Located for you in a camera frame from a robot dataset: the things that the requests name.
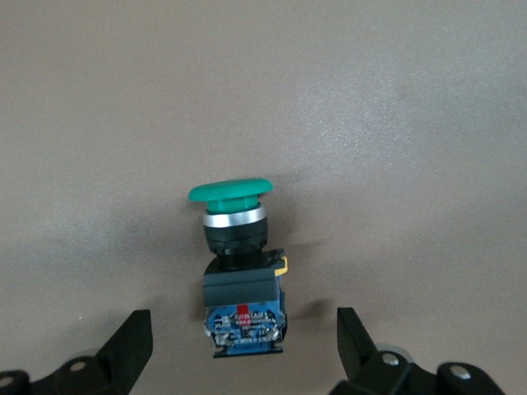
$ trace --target red marking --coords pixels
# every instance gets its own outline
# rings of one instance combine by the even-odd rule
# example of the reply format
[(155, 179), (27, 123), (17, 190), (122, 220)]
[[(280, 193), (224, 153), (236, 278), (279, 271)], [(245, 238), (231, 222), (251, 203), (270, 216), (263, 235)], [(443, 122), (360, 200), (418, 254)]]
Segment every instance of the red marking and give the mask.
[(238, 321), (240, 322), (240, 326), (249, 327), (250, 326), (249, 305), (248, 304), (238, 304), (236, 306), (236, 312), (238, 313)]

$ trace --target green push button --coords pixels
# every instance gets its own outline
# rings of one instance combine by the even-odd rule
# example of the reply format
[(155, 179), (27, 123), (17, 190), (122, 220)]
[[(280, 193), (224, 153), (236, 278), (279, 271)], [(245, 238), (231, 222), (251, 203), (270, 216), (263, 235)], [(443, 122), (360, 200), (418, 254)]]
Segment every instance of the green push button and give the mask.
[(231, 214), (258, 206), (258, 195), (273, 190), (268, 179), (231, 179), (204, 184), (189, 193), (193, 202), (206, 202), (211, 214)]

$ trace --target screw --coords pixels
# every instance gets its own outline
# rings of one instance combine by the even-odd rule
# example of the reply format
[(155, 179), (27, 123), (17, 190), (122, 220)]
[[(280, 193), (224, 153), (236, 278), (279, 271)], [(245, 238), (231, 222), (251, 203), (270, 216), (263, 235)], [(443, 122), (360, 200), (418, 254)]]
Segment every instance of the screw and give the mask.
[(86, 367), (86, 362), (78, 361), (75, 362), (73, 365), (69, 367), (70, 372), (78, 372), (79, 370), (83, 370)]
[(471, 377), (469, 371), (459, 365), (452, 365), (450, 367), (450, 372), (452, 372), (455, 377), (462, 380), (469, 380)]
[(397, 366), (399, 364), (399, 360), (397, 359), (397, 357), (390, 353), (383, 354), (382, 360), (385, 364), (390, 366)]
[(11, 376), (2, 377), (0, 379), (0, 388), (7, 387), (9, 384), (11, 384), (15, 379)]

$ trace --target gray background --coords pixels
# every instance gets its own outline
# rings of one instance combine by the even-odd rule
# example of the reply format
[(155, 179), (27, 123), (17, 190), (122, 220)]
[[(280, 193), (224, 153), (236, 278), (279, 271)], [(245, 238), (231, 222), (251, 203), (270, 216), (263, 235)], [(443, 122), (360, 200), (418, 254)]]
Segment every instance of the gray background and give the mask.
[[(0, 370), (150, 308), (134, 394), (325, 394), (336, 308), (525, 390), (526, 2), (0, 2)], [(213, 360), (198, 184), (268, 177), (283, 355)]]

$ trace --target yellow tab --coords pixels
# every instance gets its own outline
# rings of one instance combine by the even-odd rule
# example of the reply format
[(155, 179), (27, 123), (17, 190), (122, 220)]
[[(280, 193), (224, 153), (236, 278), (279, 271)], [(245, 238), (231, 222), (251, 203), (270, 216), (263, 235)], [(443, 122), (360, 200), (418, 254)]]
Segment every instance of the yellow tab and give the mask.
[(281, 276), (282, 274), (287, 273), (287, 257), (283, 257), (282, 260), (283, 260), (283, 262), (286, 264), (286, 266), (284, 266), (284, 267), (281, 268), (281, 269), (276, 269), (276, 270), (274, 271), (274, 276), (275, 276), (275, 277), (278, 277), (278, 276)]

